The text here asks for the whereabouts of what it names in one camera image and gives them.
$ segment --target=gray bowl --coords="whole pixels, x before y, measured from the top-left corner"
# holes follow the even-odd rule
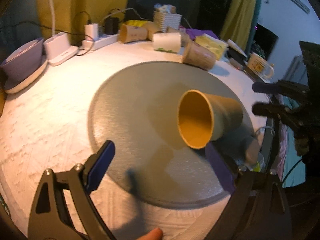
[[[0,67],[13,81],[20,82],[30,76],[40,65],[44,38],[30,41],[15,50]]]

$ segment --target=desk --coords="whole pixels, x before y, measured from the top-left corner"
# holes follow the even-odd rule
[[[69,170],[92,154],[87,112],[98,87],[125,67],[155,60],[181,62],[182,56],[154,51],[150,41],[116,42],[59,66],[48,66],[36,83],[8,95],[0,118],[0,183],[12,220],[23,233],[27,232],[33,196],[43,171],[48,167],[55,172]],[[241,99],[255,130],[266,124],[266,118],[252,114],[251,106],[268,98],[252,91],[250,78],[225,62],[217,62],[210,73]],[[143,210],[143,216],[139,216],[134,210],[137,200],[107,175],[91,197],[119,239],[137,237],[156,226],[164,230],[164,239],[203,239],[229,199],[227,196],[195,210],[169,210],[138,201]],[[66,200],[76,229],[83,232],[70,194],[66,194]]]

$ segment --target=desk lamp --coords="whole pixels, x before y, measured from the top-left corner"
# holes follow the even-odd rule
[[[52,36],[44,42],[44,49],[49,63],[53,66],[57,66],[74,56],[78,51],[78,47],[70,45],[68,35],[66,33],[60,32],[55,34],[53,0],[49,0],[49,5],[52,21]]]

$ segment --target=circular plate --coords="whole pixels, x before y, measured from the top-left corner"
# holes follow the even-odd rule
[[[240,101],[206,71],[157,61],[116,73],[100,86],[90,105],[88,131],[93,151],[107,139],[116,145],[108,175],[128,192],[136,185],[135,194],[156,206],[198,208],[227,194],[204,158],[204,149],[187,147],[179,135],[178,102],[190,89]],[[242,137],[252,133],[251,120],[243,110],[242,126],[221,138],[222,143],[216,142],[224,153],[237,152],[230,147],[239,148]]]

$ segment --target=human hand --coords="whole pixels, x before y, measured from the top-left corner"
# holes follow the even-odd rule
[[[138,238],[137,240],[162,240],[163,232],[160,228],[155,228],[151,230],[146,235]]]

